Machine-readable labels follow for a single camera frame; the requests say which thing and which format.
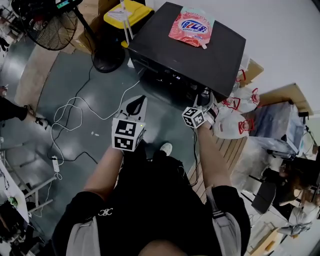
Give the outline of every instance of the fan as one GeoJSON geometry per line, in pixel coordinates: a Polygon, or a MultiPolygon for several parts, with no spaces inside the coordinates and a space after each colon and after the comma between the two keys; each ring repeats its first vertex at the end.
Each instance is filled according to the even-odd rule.
{"type": "Polygon", "coordinates": [[[11,5],[20,16],[28,36],[47,50],[58,51],[65,48],[76,32],[79,19],[96,45],[95,50],[92,50],[94,67],[102,73],[112,72],[124,61],[125,51],[119,44],[98,42],[77,8],[81,2],[82,0],[13,0],[11,5]]]}

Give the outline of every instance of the pink detergent bag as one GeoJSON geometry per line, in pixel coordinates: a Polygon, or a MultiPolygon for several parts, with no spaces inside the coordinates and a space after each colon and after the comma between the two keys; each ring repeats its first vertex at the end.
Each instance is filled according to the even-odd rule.
{"type": "Polygon", "coordinates": [[[214,22],[215,19],[201,9],[183,7],[172,25],[169,37],[206,49],[214,22]]]}

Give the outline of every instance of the black machine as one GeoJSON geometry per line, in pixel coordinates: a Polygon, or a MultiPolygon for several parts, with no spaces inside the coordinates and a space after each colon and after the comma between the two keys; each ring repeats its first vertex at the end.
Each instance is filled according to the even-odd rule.
{"type": "Polygon", "coordinates": [[[98,41],[77,5],[82,0],[13,0],[13,10],[20,16],[28,36],[41,47],[58,51],[72,40],[77,29],[78,19],[85,32],[91,37],[93,65],[102,73],[117,69],[125,58],[125,52],[118,43],[110,40],[98,41]]]}
{"type": "Polygon", "coordinates": [[[181,9],[166,2],[142,27],[128,48],[133,65],[141,80],[190,103],[205,90],[220,102],[233,89],[246,39],[218,21],[207,49],[172,39],[169,32],[181,9]]]}

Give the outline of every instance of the sleeve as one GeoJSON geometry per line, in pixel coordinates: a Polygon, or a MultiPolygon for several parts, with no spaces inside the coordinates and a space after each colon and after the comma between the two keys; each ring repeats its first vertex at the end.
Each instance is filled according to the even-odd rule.
{"type": "Polygon", "coordinates": [[[92,218],[104,204],[103,199],[92,192],[78,193],[66,206],[65,212],[52,235],[52,247],[56,256],[65,256],[73,226],[92,218]]]}
{"type": "MultiPolygon", "coordinates": [[[[234,187],[217,186],[212,188],[211,191],[216,208],[223,213],[231,214],[240,227],[241,255],[243,256],[246,253],[251,233],[251,225],[245,203],[234,187]]],[[[207,200],[207,204],[212,209],[212,201],[207,200]]]]}

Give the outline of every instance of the white logo on shirt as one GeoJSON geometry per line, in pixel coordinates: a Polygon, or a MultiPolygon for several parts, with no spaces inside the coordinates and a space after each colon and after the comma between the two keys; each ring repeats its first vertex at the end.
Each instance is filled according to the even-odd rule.
{"type": "Polygon", "coordinates": [[[110,209],[104,209],[104,210],[100,210],[100,212],[102,213],[99,213],[98,215],[99,216],[107,216],[107,215],[111,215],[112,212],[109,213],[109,211],[113,210],[113,208],[110,208],[110,209]]]}

